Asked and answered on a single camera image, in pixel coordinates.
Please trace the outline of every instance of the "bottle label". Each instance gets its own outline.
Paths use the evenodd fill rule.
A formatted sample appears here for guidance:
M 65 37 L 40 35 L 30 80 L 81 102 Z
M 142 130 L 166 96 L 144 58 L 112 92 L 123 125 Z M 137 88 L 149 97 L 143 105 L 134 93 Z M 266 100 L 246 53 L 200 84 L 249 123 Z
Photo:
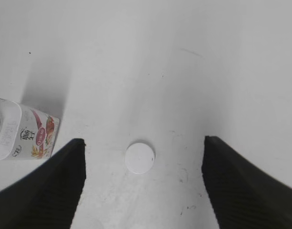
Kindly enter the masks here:
M 8 159 L 41 159 L 52 154 L 59 119 L 20 105 L 22 118 L 13 151 Z

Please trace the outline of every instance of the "white table surface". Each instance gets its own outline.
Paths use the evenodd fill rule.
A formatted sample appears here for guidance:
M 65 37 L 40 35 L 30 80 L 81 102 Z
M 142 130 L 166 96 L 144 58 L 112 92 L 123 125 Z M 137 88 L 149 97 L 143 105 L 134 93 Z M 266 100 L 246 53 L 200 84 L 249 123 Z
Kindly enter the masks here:
M 0 97 L 61 117 L 55 151 L 85 139 L 73 229 L 217 229 L 205 135 L 292 187 L 292 1 L 0 1 Z M 0 190 L 41 163 L 0 161 Z

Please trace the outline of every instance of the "round plastic cap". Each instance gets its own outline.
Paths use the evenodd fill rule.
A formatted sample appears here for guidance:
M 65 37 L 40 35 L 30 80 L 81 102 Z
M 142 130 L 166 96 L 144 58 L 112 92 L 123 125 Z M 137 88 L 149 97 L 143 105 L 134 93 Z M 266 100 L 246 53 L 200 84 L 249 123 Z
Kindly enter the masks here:
M 125 163 L 128 170 L 135 174 L 148 172 L 155 160 L 154 151 L 144 143 L 135 143 L 127 149 Z

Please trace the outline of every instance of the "white bottle cap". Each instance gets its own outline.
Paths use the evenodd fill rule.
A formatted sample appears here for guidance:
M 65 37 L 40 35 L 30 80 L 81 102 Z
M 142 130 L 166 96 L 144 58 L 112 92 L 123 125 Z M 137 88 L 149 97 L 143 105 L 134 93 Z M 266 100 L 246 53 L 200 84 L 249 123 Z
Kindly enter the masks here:
M 155 160 L 154 151 L 144 143 L 135 143 L 127 149 L 125 164 L 128 170 L 135 174 L 148 172 Z

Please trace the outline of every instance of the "scuff mark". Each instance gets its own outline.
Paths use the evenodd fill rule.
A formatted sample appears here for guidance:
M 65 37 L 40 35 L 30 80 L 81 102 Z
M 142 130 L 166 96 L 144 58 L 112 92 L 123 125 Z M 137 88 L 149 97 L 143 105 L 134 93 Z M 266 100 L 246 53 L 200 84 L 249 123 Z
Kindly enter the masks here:
M 183 52 L 187 52 L 187 53 L 190 53 L 190 54 L 192 54 L 192 55 L 195 55 L 195 56 L 197 56 L 197 57 L 203 58 L 202 55 L 198 54 L 197 52 L 191 51 L 191 50 L 189 50 L 189 49 L 180 48 L 180 50 L 183 51 Z
M 192 205 L 192 206 L 190 206 L 190 207 L 187 207 L 187 209 L 193 209 L 193 210 L 195 210 L 195 209 L 197 209 L 197 206 Z

